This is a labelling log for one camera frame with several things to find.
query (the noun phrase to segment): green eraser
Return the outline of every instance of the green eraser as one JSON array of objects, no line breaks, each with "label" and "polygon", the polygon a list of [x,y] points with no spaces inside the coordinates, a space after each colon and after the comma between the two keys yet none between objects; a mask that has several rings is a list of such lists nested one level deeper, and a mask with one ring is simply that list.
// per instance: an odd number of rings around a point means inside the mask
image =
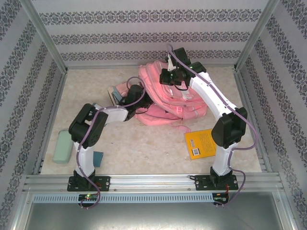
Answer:
[{"label": "green eraser", "polygon": [[67,164],[71,158],[72,145],[73,141],[69,132],[67,130],[60,131],[53,155],[53,162]]}]

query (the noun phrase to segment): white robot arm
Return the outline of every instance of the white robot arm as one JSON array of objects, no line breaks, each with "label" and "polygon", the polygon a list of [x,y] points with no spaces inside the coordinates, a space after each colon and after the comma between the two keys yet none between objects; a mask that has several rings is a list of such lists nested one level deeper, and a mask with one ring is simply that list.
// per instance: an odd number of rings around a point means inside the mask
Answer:
[{"label": "white robot arm", "polygon": [[[101,109],[102,107],[95,104],[94,105],[96,110]],[[103,113],[107,114],[107,119],[106,123],[104,126],[107,124],[114,122],[114,121],[125,121],[128,115],[128,111],[125,108],[109,108],[103,110]],[[74,142],[76,150],[78,150],[79,143],[77,141]],[[95,171],[94,164],[93,164],[93,157],[94,157],[94,146],[90,146],[87,148],[81,147],[80,153],[79,153],[79,163],[82,167],[83,172],[87,177],[93,174]],[[83,176],[80,168],[76,166],[76,172],[80,175]]]},{"label": "white robot arm", "polygon": [[[211,85],[218,90],[220,95],[224,97],[224,100],[228,101],[227,98],[220,92],[220,90],[212,82],[208,73],[201,72],[199,74],[207,81],[209,81]],[[221,101],[220,98],[218,98],[218,96],[215,94],[212,88],[199,77],[196,76],[194,78],[191,78],[190,87],[193,90],[195,90],[201,96],[201,98],[206,102],[208,107],[213,112],[216,121],[218,121],[218,119],[222,117],[223,114],[231,113],[231,111],[224,106],[223,102]],[[232,103],[230,103],[229,105],[233,109],[236,108],[236,106]],[[230,172],[230,168],[228,167],[227,161],[231,149],[235,148],[236,146],[237,146],[236,142],[230,145],[226,149],[224,147],[217,146],[215,160],[213,163],[213,169],[219,176],[226,175],[227,173]]]}]

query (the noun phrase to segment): pink fabric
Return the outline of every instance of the pink fabric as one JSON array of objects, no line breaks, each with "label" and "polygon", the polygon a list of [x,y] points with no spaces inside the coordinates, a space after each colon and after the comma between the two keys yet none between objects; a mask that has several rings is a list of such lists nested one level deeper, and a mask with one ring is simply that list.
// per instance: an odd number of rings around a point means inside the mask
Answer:
[{"label": "pink fabric", "polygon": [[148,63],[139,68],[139,76],[145,82],[146,91],[153,102],[183,119],[204,116],[208,106],[193,89],[179,91],[174,86],[160,84],[161,71],[166,68],[167,63],[161,61]]},{"label": "pink fabric", "polygon": [[[148,126],[158,126],[169,124],[174,128],[184,132],[190,132],[185,126],[174,126],[172,123],[186,119],[194,119],[204,116],[207,112],[207,104],[191,88],[187,91],[179,91],[174,86],[161,85],[160,74],[162,69],[166,69],[167,64],[155,61],[145,66],[140,66],[139,76],[146,85],[146,91],[153,104],[149,109],[138,109],[135,117]],[[118,85],[117,90],[124,97],[127,95],[128,88],[126,83]]]}]

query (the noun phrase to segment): enclosure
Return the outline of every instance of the enclosure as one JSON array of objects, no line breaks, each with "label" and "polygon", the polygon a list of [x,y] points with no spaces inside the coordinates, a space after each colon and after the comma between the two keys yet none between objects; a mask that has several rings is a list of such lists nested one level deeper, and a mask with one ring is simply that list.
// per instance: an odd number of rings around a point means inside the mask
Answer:
[{"label": "enclosure", "polygon": [[[0,4],[0,229],[307,229],[306,0]],[[86,192],[67,191],[76,151],[53,162],[59,132],[84,104],[111,105],[107,88],[164,61],[167,43],[246,108],[259,141],[232,159],[244,189],[216,208],[213,194],[224,191],[198,191],[189,178],[208,175],[214,157],[191,160],[182,131],[132,118],[104,128],[95,170],[110,176],[108,192],[80,210]],[[215,122],[208,110],[176,125]],[[239,144],[254,140],[247,128]]]}]

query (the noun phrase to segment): beige floor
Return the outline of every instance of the beige floor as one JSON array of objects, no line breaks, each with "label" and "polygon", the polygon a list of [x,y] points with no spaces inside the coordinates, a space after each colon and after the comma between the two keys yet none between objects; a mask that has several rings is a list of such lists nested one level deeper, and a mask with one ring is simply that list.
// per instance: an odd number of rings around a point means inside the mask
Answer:
[{"label": "beige floor", "polygon": [[[242,106],[231,68],[207,68],[212,80],[225,96],[238,107]],[[111,105],[107,88],[137,76],[137,69],[69,70],[57,117],[46,152],[42,174],[72,174],[76,166],[73,149],[68,164],[53,162],[58,133],[68,129],[85,103]],[[212,128],[215,119],[210,110],[205,117],[185,121],[192,131]],[[249,129],[240,146],[250,146]],[[157,174],[208,173],[214,157],[191,160],[184,134],[169,126],[145,126],[135,118],[106,126],[94,150],[104,152],[97,174]],[[235,152],[232,167],[245,172],[261,172],[254,149]]]}]

